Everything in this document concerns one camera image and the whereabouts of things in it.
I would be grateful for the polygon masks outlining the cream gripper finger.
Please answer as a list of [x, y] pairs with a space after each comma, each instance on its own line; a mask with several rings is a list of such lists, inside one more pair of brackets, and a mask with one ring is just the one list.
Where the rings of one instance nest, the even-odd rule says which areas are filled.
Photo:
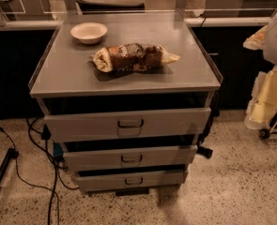
[[263, 26], [243, 42], [243, 47], [249, 50], [262, 50], [264, 47], [267, 26]]
[[249, 129], [266, 128], [277, 112], [277, 66], [258, 73], [251, 96], [244, 124]]

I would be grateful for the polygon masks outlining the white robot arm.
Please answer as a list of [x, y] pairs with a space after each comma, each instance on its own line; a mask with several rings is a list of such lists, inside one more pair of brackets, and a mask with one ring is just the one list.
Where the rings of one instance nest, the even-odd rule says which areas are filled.
[[269, 72], [259, 72], [252, 91], [244, 124], [249, 129], [267, 128], [277, 112], [277, 12], [269, 23], [248, 37], [243, 47], [261, 50], [273, 64]]

